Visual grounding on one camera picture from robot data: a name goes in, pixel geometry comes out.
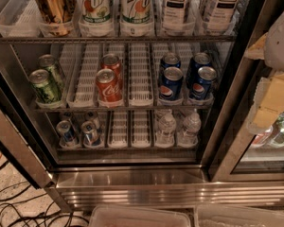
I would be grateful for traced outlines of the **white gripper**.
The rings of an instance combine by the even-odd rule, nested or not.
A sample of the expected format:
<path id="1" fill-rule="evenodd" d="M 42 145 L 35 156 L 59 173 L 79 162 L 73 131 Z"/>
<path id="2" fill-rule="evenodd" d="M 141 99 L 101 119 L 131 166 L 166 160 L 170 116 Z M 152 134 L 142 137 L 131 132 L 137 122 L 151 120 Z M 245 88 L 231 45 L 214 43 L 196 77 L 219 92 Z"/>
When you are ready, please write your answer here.
<path id="1" fill-rule="evenodd" d="M 265 60 L 275 70 L 284 71 L 284 11 L 253 45 L 244 52 L 250 60 Z M 284 73 L 261 78 L 247 116 L 247 130 L 259 134 L 268 130 L 284 112 Z"/>

